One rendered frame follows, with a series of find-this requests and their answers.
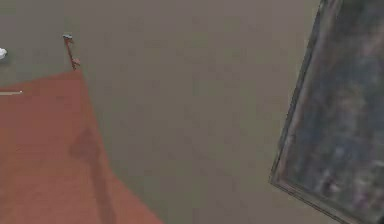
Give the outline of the red thin post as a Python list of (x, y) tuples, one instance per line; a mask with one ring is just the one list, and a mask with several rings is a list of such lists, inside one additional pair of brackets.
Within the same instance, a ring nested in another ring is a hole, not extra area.
[(73, 70), (76, 70), (81, 65), (81, 62), (78, 58), (75, 58), (73, 56), (73, 52), (72, 52), (72, 46), (74, 45), (73, 36), (71, 34), (63, 34), (62, 37), (68, 53), (71, 67)]

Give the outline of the grey framed wall picture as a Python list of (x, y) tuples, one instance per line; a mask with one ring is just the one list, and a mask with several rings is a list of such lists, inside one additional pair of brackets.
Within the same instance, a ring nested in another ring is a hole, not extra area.
[(341, 224), (384, 224), (384, 0), (321, 0), (269, 181)]

